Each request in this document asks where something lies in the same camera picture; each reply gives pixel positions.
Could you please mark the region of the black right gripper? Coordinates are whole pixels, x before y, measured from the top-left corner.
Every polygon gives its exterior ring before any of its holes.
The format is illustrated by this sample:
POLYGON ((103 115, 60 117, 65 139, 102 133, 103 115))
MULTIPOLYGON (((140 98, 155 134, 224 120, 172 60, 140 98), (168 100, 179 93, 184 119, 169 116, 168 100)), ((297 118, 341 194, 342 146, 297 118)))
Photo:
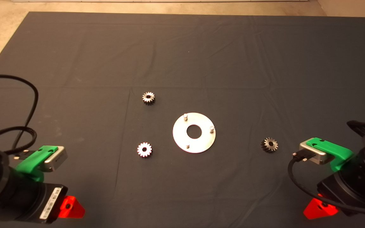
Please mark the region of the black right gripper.
MULTIPOLYGON (((317 190, 330 200, 365 209, 365 149, 344 162, 340 170, 320 181, 317 190)), ((334 216, 338 212, 335 206, 313 198, 303 215, 312 220, 334 216)))

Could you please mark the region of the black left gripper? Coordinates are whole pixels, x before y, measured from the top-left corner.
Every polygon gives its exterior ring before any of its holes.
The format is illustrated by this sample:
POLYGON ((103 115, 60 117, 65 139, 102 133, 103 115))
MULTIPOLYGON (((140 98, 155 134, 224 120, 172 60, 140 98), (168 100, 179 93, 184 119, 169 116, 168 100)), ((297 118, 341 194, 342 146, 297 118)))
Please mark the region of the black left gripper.
POLYGON ((12 172, 0 195, 0 221, 51 224, 57 218, 81 219, 86 210, 63 184, 34 181, 12 172))

